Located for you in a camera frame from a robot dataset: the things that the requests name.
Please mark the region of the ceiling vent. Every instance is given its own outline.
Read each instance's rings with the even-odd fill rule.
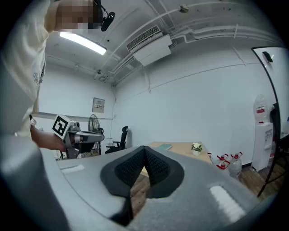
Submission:
[[[144,40],[151,38],[155,34],[159,34],[158,37],[161,37],[163,35],[158,26],[153,26],[152,28],[146,30],[145,32],[141,33],[138,37],[136,37],[133,41],[131,41],[129,44],[127,44],[126,47],[128,51],[132,52],[133,48],[142,43]]]

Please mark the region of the office chair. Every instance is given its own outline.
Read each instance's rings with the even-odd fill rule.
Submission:
[[[123,127],[122,128],[122,134],[121,134],[121,141],[113,141],[114,143],[117,144],[117,147],[115,146],[107,146],[109,148],[105,154],[112,153],[112,152],[117,152],[120,150],[124,150],[126,148],[126,135],[127,135],[128,127]]]

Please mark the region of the desk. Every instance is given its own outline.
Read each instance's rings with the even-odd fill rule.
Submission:
[[[202,144],[202,142],[198,142],[199,144],[202,145],[203,150],[201,151],[199,156],[194,156],[193,152],[191,150],[191,145],[193,142],[191,143],[169,143],[169,142],[152,142],[149,144],[149,147],[152,148],[157,148],[158,146],[162,145],[163,143],[167,143],[172,145],[172,147],[168,150],[180,155],[184,155],[187,157],[192,157],[195,159],[199,159],[199,160],[203,160],[206,161],[208,163],[212,163],[209,155],[208,155],[208,151],[206,149],[206,147]],[[145,167],[143,168],[143,170],[141,171],[141,174],[148,176],[148,172],[146,171]]]

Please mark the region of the small plant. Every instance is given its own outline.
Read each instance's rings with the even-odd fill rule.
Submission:
[[[200,145],[199,143],[193,143],[191,145],[191,149],[197,152],[201,152],[203,150],[202,145]]]

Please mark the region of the water bottle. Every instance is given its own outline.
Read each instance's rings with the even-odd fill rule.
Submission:
[[[256,123],[267,122],[267,101],[264,95],[257,95],[254,102],[254,116]]]
[[[228,167],[230,176],[237,180],[239,180],[239,175],[242,170],[242,161],[240,159],[241,155],[239,156],[239,154],[243,155],[243,153],[241,152],[235,154],[234,156],[231,154],[232,161],[230,163],[230,166]]]
[[[227,154],[224,154],[222,155],[221,157],[217,156],[217,161],[216,161],[216,165],[217,166],[221,166],[221,164],[227,159],[228,155]]]
[[[222,172],[224,174],[227,174],[227,175],[230,175],[227,167],[230,165],[230,162],[229,161],[224,161],[223,163],[221,163],[220,165],[217,165],[217,167],[222,170]]]

